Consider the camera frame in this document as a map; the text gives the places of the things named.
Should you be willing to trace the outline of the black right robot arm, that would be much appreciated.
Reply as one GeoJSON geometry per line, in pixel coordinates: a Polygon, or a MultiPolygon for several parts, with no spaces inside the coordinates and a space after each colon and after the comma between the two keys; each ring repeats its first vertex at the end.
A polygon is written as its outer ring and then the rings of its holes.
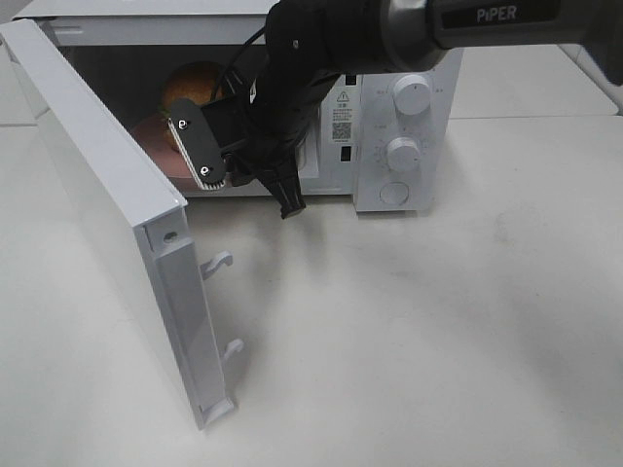
{"type": "Polygon", "coordinates": [[[168,125],[200,189],[258,181],[285,218],[306,206],[297,147],[344,75],[422,72],[460,48],[578,44],[622,82],[618,1],[280,1],[257,35],[267,57],[254,80],[226,66],[226,95],[176,99],[168,125]]]}

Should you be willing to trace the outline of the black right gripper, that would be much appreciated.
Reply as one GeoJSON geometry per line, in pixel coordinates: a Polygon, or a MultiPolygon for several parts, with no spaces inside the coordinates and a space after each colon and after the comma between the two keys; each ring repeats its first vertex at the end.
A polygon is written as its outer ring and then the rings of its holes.
{"type": "Polygon", "coordinates": [[[257,181],[278,202],[283,219],[306,208],[294,144],[261,129],[243,96],[230,94],[202,107],[178,98],[167,125],[200,190],[220,190],[225,178],[234,188],[257,181]]]}

